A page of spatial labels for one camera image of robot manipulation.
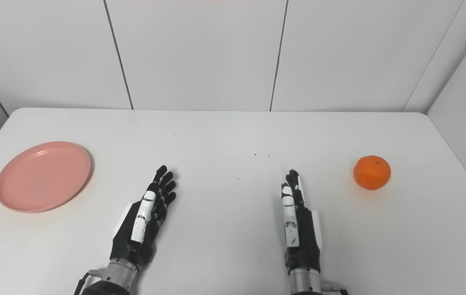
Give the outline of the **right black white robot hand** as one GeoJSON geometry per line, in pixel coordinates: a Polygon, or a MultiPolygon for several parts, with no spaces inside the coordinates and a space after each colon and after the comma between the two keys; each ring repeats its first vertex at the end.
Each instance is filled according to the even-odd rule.
{"type": "Polygon", "coordinates": [[[321,272],[318,213],[306,206],[300,174],[291,169],[285,180],[280,196],[286,241],[285,267],[288,273],[295,269],[321,272]]]}

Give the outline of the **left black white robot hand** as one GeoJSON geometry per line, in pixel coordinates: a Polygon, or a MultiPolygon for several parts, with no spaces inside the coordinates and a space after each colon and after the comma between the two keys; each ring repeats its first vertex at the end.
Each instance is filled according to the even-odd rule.
{"type": "Polygon", "coordinates": [[[139,270],[155,253],[155,240],[176,198],[174,173],[160,166],[142,198],[131,203],[123,214],[111,248],[110,259],[124,259],[139,270]]]}

